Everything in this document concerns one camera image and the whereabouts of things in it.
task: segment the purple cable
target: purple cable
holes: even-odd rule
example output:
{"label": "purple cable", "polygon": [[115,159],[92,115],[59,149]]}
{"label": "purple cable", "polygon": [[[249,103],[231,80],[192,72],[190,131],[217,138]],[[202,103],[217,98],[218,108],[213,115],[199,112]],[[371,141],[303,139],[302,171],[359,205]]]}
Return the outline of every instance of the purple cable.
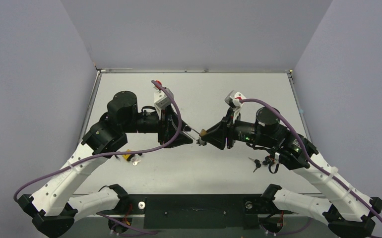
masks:
{"label": "purple cable", "polygon": [[[329,172],[327,172],[325,169],[321,168],[319,165],[317,165],[316,163],[314,163],[314,161],[311,160],[311,158],[309,157],[308,155],[308,152],[305,148],[305,146],[303,146],[303,141],[302,139],[300,138],[300,136],[298,135],[298,133],[296,132],[296,130],[292,127],[292,125],[278,112],[276,111],[272,106],[270,106],[269,104],[265,103],[264,101],[261,101],[259,99],[254,99],[254,98],[250,98],[250,99],[243,99],[243,100],[239,100],[241,103],[245,103],[245,102],[254,102],[254,103],[259,103],[263,106],[265,106],[266,108],[268,108],[276,117],[278,117],[286,126],[287,128],[289,128],[290,132],[296,137],[296,140],[298,141],[299,145],[301,145],[301,148],[302,148],[302,151],[304,153],[304,156],[308,159],[308,162],[310,164],[312,164],[315,168],[317,168],[319,171],[323,172],[324,174],[326,174],[327,176],[330,175]],[[350,190],[350,188],[345,185],[343,183],[343,181],[341,181],[339,178],[333,176],[332,177],[333,180],[335,180],[339,185],[341,185],[346,191]],[[356,199],[358,199],[366,208],[368,208],[372,214],[374,214],[377,219],[382,223],[382,217],[368,204],[366,203],[363,199],[361,199],[355,192],[353,191],[350,191],[350,194],[352,196],[354,196]]]}
{"label": "purple cable", "polygon": [[[312,218],[309,218],[309,219],[308,219],[308,222],[307,222],[303,227],[301,227],[299,230],[292,231],[292,232],[280,232],[280,233],[276,233],[276,236],[293,235],[293,234],[302,232],[302,231],[304,231],[306,228],[308,228],[308,227],[310,226],[310,224],[312,223],[312,221],[313,221],[313,219],[312,219]],[[262,227],[264,230],[268,231],[262,224],[260,224],[260,225],[261,225],[261,227]]]}
{"label": "purple cable", "polygon": [[[122,152],[108,152],[108,153],[102,153],[102,154],[97,154],[97,155],[92,155],[92,156],[89,156],[89,157],[86,157],[84,159],[81,159],[75,163],[72,163],[71,166],[77,166],[81,163],[84,163],[86,161],[89,161],[89,160],[93,160],[93,159],[96,159],[98,157],[103,157],[103,156],[113,156],[113,155],[125,155],[125,154],[144,154],[144,153],[149,153],[149,152],[153,152],[153,151],[156,151],[156,150],[160,150],[162,148],[165,148],[166,146],[170,145],[172,142],[174,142],[174,140],[178,137],[178,135],[180,134],[181,132],[181,128],[182,128],[182,118],[181,118],[181,113],[179,111],[179,108],[178,108],[178,105],[176,104],[174,98],[172,97],[171,94],[169,94],[169,92],[162,87],[161,84],[159,84],[158,82],[152,80],[151,81],[158,89],[162,90],[166,96],[171,100],[172,102],[172,105],[174,106],[175,108],[175,111],[177,112],[178,114],[178,129],[177,131],[175,132],[174,136],[169,140],[167,141],[166,143],[164,143],[163,145],[160,145],[160,146],[157,146],[157,147],[154,147],[154,148],[151,148],[151,149],[147,149],[147,150],[138,150],[138,151],[122,151]],[[39,182],[41,180],[44,180],[44,179],[47,179],[49,177],[52,177],[52,176],[55,176],[55,175],[58,175],[58,174],[61,174],[67,170],[69,170],[71,167],[70,166],[67,166],[67,167],[64,167],[58,171],[55,171],[53,173],[50,173],[50,174],[47,174],[47,175],[44,175],[42,177],[39,177],[37,179],[34,179],[28,183],[26,183],[25,185],[21,186],[13,195],[13,199],[15,202],[17,202],[17,196],[18,194],[23,190],[25,189],[26,187],[36,183],[36,182]]]}
{"label": "purple cable", "polygon": [[121,225],[121,226],[123,226],[123,227],[125,227],[125,228],[128,228],[128,229],[131,229],[131,230],[133,230],[133,231],[136,231],[136,232],[140,232],[140,233],[141,233],[141,234],[134,234],[134,235],[120,234],[120,236],[123,236],[123,237],[137,237],[137,236],[141,236],[141,235],[155,235],[155,234],[158,233],[158,232],[156,232],[156,231],[154,231],[154,232],[149,232],[149,231],[142,230],[142,229],[139,229],[139,228],[131,227],[131,226],[127,225],[127,224],[124,224],[124,223],[118,221],[118,220],[115,219],[115,218],[112,218],[112,217],[107,216],[107,215],[105,215],[105,214],[102,214],[102,213],[100,213],[100,212],[96,213],[96,215],[102,216],[102,217],[104,217],[104,218],[107,218],[107,219],[109,219],[109,220],[115,222],[115,223],[118,224],[118,225]]}

